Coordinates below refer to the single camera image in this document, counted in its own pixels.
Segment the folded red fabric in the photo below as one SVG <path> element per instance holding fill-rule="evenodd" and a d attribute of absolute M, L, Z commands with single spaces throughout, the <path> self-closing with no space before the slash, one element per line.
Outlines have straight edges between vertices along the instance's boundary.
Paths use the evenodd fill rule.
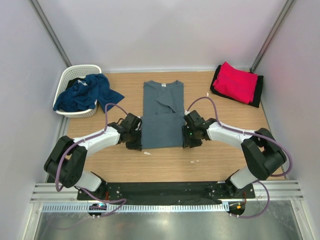
<path fill-rule="evenodd" d="M 248 104 L 254 99 L 257 80 L 257 74 L 234 69 L 225 62 L 221 66 L 213 87 L 221 94 Z"/>

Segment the laundry basket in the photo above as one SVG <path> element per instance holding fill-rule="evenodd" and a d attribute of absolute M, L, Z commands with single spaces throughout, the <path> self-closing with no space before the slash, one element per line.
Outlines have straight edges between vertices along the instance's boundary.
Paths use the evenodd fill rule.
<path fill-rule="evenodd" d="M 70 66 L 66 70 L 63 71 L 60 82 L 58 85 L 58 88 L 55 93 L 53 106 L 55 105 L 58 96 L 64 92 L 67 88 L 68 82 L 75 78 L 85 78 L 88 74 L 100 74 L 101 68 L 97 65 L 75 65 Z M 94 109 L 88 109 L 85 111 L 75 111 L 75 112 L 65 112 L 62 110 L 55 111 L 57 114 L 64 115 L 68 118 L 86 118 L 90 117 L 97 111 L 97 100 L 95 101 L 95 108 Z"/>

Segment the white wall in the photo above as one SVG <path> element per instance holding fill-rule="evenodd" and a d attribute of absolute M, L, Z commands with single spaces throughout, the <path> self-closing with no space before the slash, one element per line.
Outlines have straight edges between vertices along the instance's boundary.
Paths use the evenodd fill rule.
<path fill-rule="evenodd" d="M 57 137 L 52 102 L 65 65 L 29 1 L 0 1 L 0 238 L 21 239 Z"/>
<path fill-rule="evenodd" d="M 272 133 L 293 156 L 299 181 L 320 226 L 320 2 L 296 1 L 257 73 L 264 75 L 262 103 Z"/>
<path fill-rule="evenodd" d="M 72 64 L 251 67 L 285 0 L 39 0 Z"/>

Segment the wooden table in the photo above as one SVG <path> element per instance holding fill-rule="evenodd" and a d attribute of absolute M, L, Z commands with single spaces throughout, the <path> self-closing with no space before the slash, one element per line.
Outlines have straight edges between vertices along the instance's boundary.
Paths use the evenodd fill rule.
<path fill-rule="evenodd" d="M 143 114 L 144 82 L 171 83 L 179 80 L 184 83 L 185 109 L 195 99 L 209 93 L 223 123 L 248 130 L 268 128 L 261 106 L 255 108 L 211 93 L 209 87 L 213 75 L 212 71 L 106 74 L 110 88 L 125 96 L 119 105 L 136 116 Z M 213 106 L 207 99 L 198 101 L 193 109 L 204 119 L 215 118 Z M 109 123 L 123 117 L 124 113 L 116 107 L 108 112 Z M 105 116 L 99 106 L 91 117 L 71 118 L 67 135 L 71 138 L 82 137 L 104 126 Z M 107 182 L 191 182 L 224 181 L 246 166 L 241 150 L 218 141 L 204 141 L 202 146 L 195 148 L 171 147 L 146 151 L 151 155 L 144 154 L 144 150 L 128 150 L 124 143 L 111 146 L 90 156 L 85 162 L 85 169 Z"/>

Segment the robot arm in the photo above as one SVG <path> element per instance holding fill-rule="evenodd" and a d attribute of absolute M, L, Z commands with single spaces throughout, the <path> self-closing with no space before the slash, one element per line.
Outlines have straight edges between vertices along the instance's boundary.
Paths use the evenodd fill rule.
<path fill-rule="evenodd" d="M 129 113 L 120 124 L 112 122 L 104 129 L 87 136 L 71 139 L 68 136 L 61 137 L 53 148 L 47 159 L 44 170 L 53 178 L 56 178 L 58 165 L 64 152 L 72 144 L 84 140 L 77 144 L 70 152 L 70 159 L 65 159 L 62 164 L 59 182 L 66 188 L 79 187 L 92 192 L 98 198 L 103 199 L 106 194 L 107 183 L 92 172 L 84 170 L 86 158 L 90 155 L 113 145 L 125 143 L 128 149 L 141 151 L 141 124 L 142 121 L 137 116 Z"/>
<path fill-rule="evenodd" d="M 253 131 L 225 124 L 221 126 L 214 118 L 205 121 L 195 110 L 187 113 L 184 119 L 186 121 L 186 126 L 182 127 L 184 148 L 201 146 L 204 139 L 221 141 L 243 151 L 247 166 L 233 173 L 225 181 L 231 196 L 236 195 L 248 184 L 266 180 L 287 160 L 281 148 L 274 143 L 245 134 L 258 134 L 274 140 L 272 134 L 265 128 Z"/>

